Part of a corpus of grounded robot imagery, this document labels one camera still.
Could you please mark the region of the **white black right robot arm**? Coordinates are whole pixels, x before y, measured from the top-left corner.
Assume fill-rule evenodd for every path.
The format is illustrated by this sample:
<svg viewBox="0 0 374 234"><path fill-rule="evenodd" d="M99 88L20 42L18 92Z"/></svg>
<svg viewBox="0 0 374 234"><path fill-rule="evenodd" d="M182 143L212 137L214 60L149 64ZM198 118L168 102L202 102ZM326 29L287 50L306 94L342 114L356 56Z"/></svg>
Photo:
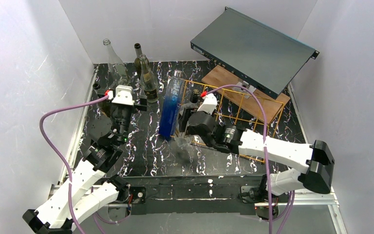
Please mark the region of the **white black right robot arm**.
<svg viewBox="0 0 374 234"><path fill-rule="evenodd" d="M317 194L331 192L335 160L327 143L313 144L283 141L234 125L221 125L211 114L193 111L183 118L186 136L198 135L207 147L222 153L262 157L288 166L280 173L267 172L258 191L279 196L307 189Z"/></svg>

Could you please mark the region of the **blue tall glass bottle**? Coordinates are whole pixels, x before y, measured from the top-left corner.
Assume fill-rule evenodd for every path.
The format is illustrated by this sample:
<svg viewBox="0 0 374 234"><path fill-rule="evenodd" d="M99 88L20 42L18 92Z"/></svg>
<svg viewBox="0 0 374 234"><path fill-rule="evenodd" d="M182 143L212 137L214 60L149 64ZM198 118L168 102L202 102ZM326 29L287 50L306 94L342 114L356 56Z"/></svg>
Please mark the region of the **blue tall glass bottle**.
<svg viewBox="0 0 374 234"><path fill-rule="evenodd" d="M174 70L168 81L164 104L159 124L159 135L170 141L174 133L179 107L182 99L182 86L185 81L182 79L182 71Z"/></svg>

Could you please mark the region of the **clear square liquor bottle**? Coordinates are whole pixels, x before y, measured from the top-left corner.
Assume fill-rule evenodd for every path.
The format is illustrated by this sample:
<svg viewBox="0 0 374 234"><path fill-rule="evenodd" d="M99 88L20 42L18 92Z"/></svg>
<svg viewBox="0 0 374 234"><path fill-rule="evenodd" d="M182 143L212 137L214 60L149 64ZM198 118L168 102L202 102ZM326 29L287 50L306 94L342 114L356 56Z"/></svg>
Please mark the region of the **clear square liquor bottle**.
<svg viewBox="0 0 374 234"><path fill-rule="evenodd" d="M193 89L189 101L181 105L179 108L179 113L177 116L177 123L174 133L174 140L177 143L178 147L184 147L189 145L194 139L191 135L187 134L187 124L188 119L193 113L197 111L200 104L200 91L198 89Z"/></svg>

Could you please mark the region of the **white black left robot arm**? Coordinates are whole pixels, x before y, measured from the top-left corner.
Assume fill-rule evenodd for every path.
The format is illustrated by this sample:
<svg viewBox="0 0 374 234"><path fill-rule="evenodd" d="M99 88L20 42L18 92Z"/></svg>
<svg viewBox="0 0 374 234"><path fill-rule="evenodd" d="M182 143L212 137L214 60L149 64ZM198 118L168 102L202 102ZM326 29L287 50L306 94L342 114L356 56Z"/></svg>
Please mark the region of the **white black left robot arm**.
<svg viewBox="0 0 374 234"><path fill-rule="evenodd" d="M84 233L80 223L96 213L103 206L116 201L119 195L129 189L129 184L116 175L107 179L101 187L86 194L117 162L120 146L127 143L131 116L135 111L147 109L146 98L138 104L133 99L133 88L118 85L99 93L99 98L90 102L49 111L39 121L42 136L68 166L66 158L49 140L43 123L45 119L59 112L77 109L103 102L110 107L107 123L96 130L94 143L78 163L75 170L67 167L68 180L38 208L27 210L22 218L36 234L71 234L75 229Z"/></svg>

